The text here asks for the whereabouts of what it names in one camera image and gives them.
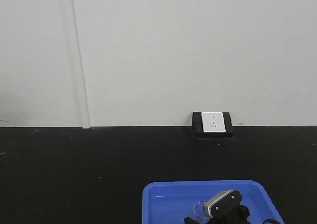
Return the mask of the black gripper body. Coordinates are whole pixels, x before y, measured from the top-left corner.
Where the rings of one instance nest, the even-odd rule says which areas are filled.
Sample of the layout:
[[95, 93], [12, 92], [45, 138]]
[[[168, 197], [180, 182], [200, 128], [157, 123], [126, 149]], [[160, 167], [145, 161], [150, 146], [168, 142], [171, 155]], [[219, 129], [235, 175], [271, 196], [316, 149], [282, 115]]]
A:
[[250, 215], [248, 207], [240, 203], [225, 203], [200, 206], [200, 214], [204, 214], [206, 224], [249, 224]]

